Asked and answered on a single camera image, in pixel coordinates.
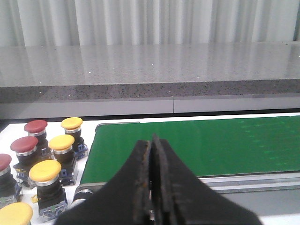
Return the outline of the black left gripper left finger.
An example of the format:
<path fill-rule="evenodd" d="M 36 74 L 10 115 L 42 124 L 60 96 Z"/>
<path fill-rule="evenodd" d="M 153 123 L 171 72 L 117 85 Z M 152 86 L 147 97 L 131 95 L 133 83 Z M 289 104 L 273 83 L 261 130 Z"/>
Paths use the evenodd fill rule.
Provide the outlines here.
<path fill-rule="evenodd" d="M 133 225 L 134 195 L 148 143 L 137 141 L 120 170 L 84 202 L 62 213 L 56 225 Z"/>

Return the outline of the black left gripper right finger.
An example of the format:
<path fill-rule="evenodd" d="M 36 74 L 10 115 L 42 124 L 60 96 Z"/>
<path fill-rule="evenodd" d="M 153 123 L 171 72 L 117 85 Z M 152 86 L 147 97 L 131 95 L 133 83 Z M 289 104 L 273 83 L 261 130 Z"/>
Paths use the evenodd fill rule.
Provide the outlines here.
<path fill-rule="evenodd" d="M 150 178 L 158 225 L 259 225 L 258 216 L 200 181 L 166 139 L 153 135 Z"/>

